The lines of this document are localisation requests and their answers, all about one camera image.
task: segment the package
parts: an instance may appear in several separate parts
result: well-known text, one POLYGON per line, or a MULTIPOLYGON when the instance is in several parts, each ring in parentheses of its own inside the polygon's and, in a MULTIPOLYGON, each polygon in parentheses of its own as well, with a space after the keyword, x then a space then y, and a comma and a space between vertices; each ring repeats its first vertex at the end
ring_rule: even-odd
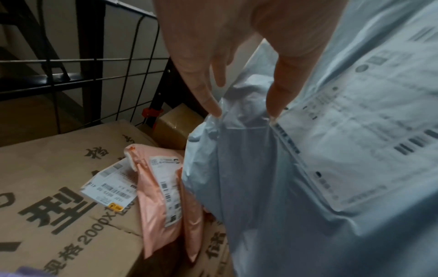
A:
POLYGON ((202 206, 181 188, 183 157, 174 150, 132 144, 125 149, 138 173, 145 258, 175 241, 184 230, 186 251, 194 261, 202 241, 202 206))
POLYGON ((156 120, 152 138, 161 147, 184 150, 187 137, 204 119, 181 104, 156 120))
POLYGON ((264 42, 188 139, 183 182, 239 277, 438 272, 438 1, 351 0, 277 123, 264 42))
POLYGON ((224 225, 211 214, 205 216, 203 241, 196 262, 183 261, 174 277, 233 277, 224 225))
POLYGON ((0 269, 29 266, 62 277, 133 272, 143 261, 138 201, 116 213, 80 188, 123 159, 126 146, 151 142, 117 121, 0 148, 0 269))

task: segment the floor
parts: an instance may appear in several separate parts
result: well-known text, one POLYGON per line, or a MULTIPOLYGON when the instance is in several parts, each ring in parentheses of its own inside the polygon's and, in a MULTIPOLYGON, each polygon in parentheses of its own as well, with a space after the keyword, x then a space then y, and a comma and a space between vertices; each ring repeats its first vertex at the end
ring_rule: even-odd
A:
MULTIPOLYGON (((82 124, 59 110, 61 132, 82 124)), ((43 95, 0 102, 0 147, 57 135, 53 103, 43 95)))

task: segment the red clip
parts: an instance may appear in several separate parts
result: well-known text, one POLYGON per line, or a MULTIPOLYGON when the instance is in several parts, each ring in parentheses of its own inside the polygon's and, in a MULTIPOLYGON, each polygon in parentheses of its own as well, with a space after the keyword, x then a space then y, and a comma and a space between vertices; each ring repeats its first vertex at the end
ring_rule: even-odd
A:
POLYGON ((150 109, 150 108, 145 108, 145 109, 143 109, 141 115, 144 118, 159 117, 162 112, 163 112, 163 109, 161 109, 161 110, 154 110, 154 109, 150 109))

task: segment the pink plastic mailer bag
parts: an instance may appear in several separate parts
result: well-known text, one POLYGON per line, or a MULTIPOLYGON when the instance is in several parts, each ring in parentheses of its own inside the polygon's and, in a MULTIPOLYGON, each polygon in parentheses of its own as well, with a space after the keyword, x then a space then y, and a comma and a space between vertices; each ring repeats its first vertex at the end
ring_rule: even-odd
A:
POLYGON ((193 262, 201 248, 203 209, 181 183, 184 158, 174 150, 141 144, 125 148, 125 156, 138 172, 145 258, 183 232, 193 262))

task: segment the brown cardboard box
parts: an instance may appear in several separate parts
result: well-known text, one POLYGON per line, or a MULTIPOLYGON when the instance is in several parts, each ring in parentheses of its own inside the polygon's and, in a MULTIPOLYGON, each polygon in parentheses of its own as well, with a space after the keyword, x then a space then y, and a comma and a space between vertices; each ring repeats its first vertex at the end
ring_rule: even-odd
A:
POLYGON ((225 227, 212 215, 204 224, 203 243, 194 264, 185 261, 174 277, 233 277, 233 265, 229 254, 225 227))
POLYGON ((123 158, 131 143, 155 145, 128 122, 117 121, 0 148, 0 270, 29 266, 62 277, 131 274, 143 260, 137 200, 115 213, 79 192, 123 158))
POLYGON ((203 121, 200 115, 181 104, 157 119, 152 138, 163 148, 184 150, 188 135, 203 121))

